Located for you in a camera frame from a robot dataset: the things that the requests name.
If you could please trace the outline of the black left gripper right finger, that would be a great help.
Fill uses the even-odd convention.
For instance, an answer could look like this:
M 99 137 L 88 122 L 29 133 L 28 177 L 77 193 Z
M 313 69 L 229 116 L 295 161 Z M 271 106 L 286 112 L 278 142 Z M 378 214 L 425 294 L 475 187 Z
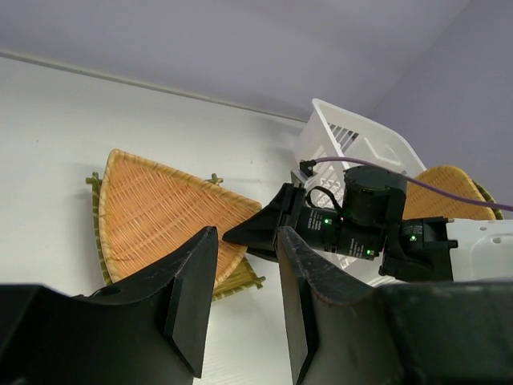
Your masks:
M 509 384 L 508 282 L 372 287 L 278 231 L 295 384 Z

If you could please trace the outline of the curved green-rimmed bamboo plate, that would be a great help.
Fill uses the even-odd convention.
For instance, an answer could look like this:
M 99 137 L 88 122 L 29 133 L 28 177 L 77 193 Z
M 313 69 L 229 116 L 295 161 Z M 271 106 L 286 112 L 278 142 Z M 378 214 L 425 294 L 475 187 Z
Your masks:
M 495 203 L 494 198 L 482 185 L 472 180 L 461 168 L 455 166 L 443 165 L 430 168 L 416 176 L 415 180 L 458 197 Z M 504 215 L 499 209 L 466 204 L 409 182 L 403 219 L 425 217 L 472 220 L 504 219 Z

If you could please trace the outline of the square green-rimmed bamboo plate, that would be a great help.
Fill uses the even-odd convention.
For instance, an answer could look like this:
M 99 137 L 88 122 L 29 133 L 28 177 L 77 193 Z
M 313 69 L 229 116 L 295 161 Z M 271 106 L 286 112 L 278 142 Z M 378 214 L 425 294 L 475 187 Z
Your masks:
M 97 172 L 93 172 L 91 176 L 85 179 L 85 182 L 91 186 L 93 228 L 95 231 L 96 249 L 99 256 L 99 266 L 102 271 L 103 281 L 109 286 L 113 281 L 108 273 L 107 265 L 104 260 L 99 233 L 99 196 L 103 180 L 99 177 Z M 212 300 L 215 302 L 253 287 L 259 290 L 263 287 L 264 281 L 265 277 L 258 277 L 248 259 L 244 257 L 232 274 L 214 289 Z

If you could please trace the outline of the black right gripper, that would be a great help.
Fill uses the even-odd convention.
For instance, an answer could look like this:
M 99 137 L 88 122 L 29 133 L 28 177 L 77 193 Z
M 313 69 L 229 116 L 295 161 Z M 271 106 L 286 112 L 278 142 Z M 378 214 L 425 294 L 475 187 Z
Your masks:
M 314 186 L 310 190 L 285 184 L 277 195 L 248 220 L 227 231 L 222 239 L 247 247 L 247 253 L 278 263 L 274 240 L 281 226 L 293 228 L 315 250 L 336 253 L 341 234 L 342 207 L 327 188 Z M 333 207 L 321 208 L 313 203 L 312 193 L 317 190 L 326 195 Z

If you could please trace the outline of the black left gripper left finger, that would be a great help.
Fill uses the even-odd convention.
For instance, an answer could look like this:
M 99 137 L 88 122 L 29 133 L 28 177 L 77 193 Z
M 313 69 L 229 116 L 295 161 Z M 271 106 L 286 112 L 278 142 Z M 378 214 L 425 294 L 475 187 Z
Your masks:
M 2 383 L 192 383 L 203 370 L 217 255 L 207 226 L 90 296 L 2 286 Z

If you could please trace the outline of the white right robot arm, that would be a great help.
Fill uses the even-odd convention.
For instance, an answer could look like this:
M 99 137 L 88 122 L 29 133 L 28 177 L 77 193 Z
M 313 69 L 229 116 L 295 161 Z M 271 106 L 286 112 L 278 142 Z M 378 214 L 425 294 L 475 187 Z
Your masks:
M 317 187 L 333 202 L 332 208 L 316 206 L 311 190 L 285 183 L 267 206 L 223 239 L 276 261 L 277 231 L 288 226 L 312 249 L 368 261 L 380 258 L 379 274 L 400 282 L 511 278 L 511 221 L 405 220 L 410 178 L 360 165 L 345 171 L 344 182 L 342 202 L 327 188 Z

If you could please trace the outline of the orange woven bamboo plate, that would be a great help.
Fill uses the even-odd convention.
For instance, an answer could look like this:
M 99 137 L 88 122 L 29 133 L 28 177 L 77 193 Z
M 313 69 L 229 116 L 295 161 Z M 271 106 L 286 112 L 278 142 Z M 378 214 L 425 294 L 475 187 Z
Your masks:
M 205 226 L 220 237 L 261 204 L 218 184 L 114 149 L 99 190 L 99 241 L 118 282 L 169 255 Z

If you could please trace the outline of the white plastic dish rack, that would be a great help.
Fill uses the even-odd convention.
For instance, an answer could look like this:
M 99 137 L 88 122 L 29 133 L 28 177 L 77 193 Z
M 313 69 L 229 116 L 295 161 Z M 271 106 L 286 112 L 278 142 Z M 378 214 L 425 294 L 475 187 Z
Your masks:
M 320 99 L 313 99 L 313 113 L 293 147 L 297 162 L 322 157 L 342 156 L 365 160 L 389 170 L 416 177 L 426 170 L 415 150 L 401 135 L 361 115 L 337 107 Z M 293 175 L 301 180 L 307 191 L 315 186 L 328 189 L 341 205 L 345 183 L 343 173 L 357 164 L 325 162 L 313 168 L 313 177 L 305 179 L 298 171 Z M 319 208 L 333 209 L 332 201 L 323 193 L 314 191 L 312 202 Z M 325 251 L 318 252 L 337 268 L 370 285 L 399 283 L 390 276 L 381 276 L 378 268 L 380 254 L 373 261 Z

